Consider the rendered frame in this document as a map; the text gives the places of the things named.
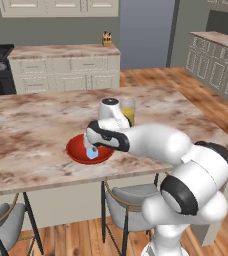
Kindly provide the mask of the cream base cupboard run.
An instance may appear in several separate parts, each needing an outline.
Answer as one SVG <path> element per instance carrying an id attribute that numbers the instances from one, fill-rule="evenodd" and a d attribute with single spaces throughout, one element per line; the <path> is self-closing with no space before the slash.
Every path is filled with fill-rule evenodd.
<path id="1" fill-rule="evenodd" d="M 19 46 L 8 57 L 18 94 L 118 88 L 120 51 L 100 44 Z"/>

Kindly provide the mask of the red bowl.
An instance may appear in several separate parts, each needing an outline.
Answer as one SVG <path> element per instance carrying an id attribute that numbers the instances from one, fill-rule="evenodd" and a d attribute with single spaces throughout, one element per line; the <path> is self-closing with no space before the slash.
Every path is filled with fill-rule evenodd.
<path id="1" fill-rule="evenodd" d="M 66 144 L 66 153 L 74 161 L 85 164 L 85 165 L 94 165 L 108 160 L 114 153 L 112 149 L 106 147 L 98 148 L 98 156 L 94 159 L 90 159 L 86 155 L 86 148 L 84 147 L 84 135 L 79 134 L 71 138 Z"/>

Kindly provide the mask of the grey wall cupboards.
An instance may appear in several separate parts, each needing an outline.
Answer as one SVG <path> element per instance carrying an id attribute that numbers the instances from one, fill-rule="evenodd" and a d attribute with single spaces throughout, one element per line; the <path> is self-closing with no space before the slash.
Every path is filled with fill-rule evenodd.
<path id="1" fill-rule="evenodd" d="M 228 13 L 228 0 L 206 0 L 210 10 L 216 10 Z"/>

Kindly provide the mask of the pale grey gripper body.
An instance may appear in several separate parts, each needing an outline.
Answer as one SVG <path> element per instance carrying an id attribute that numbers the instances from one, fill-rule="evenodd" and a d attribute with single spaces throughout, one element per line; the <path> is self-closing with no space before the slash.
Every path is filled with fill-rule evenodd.
<path id="1" fill-rule="evenodd" d="M 86 150 L 91 149 L 94 152 L 97 151 L 97 147 L 95 147 L 93 144 L 89 142 L 86 132 L 84 133 L 84 147 L 86 148 Z"/>

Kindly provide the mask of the grey base cupboard run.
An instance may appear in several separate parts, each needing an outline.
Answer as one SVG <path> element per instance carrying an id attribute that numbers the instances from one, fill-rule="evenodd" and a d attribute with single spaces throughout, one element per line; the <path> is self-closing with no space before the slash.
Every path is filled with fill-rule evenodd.
<path id="1" fill-rule="evenodd" d="M 228 35 L 191 32 L 185 70 L 228 100 Z"/>

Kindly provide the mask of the wooden knife block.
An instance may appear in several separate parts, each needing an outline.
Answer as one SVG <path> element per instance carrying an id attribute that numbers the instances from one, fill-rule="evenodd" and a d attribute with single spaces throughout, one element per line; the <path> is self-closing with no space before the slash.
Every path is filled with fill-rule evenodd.
<path id="1" fill-rule="evenodd" d="M 102 34 L 102 45 L 104 47 L 110 47 L 112 45 L 112 34 L 104 31 Z"/>

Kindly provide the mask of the glass cup with yellow drink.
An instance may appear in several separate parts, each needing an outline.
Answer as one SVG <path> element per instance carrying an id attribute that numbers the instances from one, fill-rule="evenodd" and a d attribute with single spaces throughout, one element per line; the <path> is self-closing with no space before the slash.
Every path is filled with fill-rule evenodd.
<path id="1" fill-rule="evenodd" d="M 132 97 L 123 97 L 120 99 L 121 110 L 129 119 L 131 125 L 134 125 L 135 99 Z"/>

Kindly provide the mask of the cream wall cupboards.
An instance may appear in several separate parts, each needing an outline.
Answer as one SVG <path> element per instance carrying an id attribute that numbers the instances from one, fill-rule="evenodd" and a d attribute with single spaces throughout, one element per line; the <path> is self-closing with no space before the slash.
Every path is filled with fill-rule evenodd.
<path id="1" fill-rule="evenodd" d="M 117 17 L 119 0 L 0 0 L 5 18 Z"/>

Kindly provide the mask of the grey stool with black legs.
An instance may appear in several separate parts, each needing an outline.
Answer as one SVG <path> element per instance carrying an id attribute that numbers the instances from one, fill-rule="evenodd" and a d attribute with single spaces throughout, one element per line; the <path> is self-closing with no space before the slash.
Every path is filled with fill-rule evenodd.
<path id="1" fill-rule="evenodd" d="M 23 193 L 24 202 L 18 203 L 19 194 L 15 195 L 12 204 L 0 205 L 0 256 L 9 256 L 9 251 L 20 240 L 19 236 L 24 222 L 24 215 L 28 214 L 33 230 L 31 245 L 27 256 L 30 256 L 34 243 L 37 243 L 41 254 L 44 254 L 42 241 L 27 193 Z"/>
<path id="2" fill-rule="evenodd" d="M 126 256 L 128 235 L 131 232 L 145 231 L 151 236 L 153 227 L 142 216 L 142 203 L 158 192 L 157 183 L 158 174 L 155 175 L 154 182 L 148 184 L 110 188 L 107 181 L 101 182 L 102 242 L 105 242 L 106 233 L 109 233 L 119 256 Z M 123 231 L 122 249 L 119 249 L 106 222 L 106 210 L 109 210 L 112 223 Z"/>

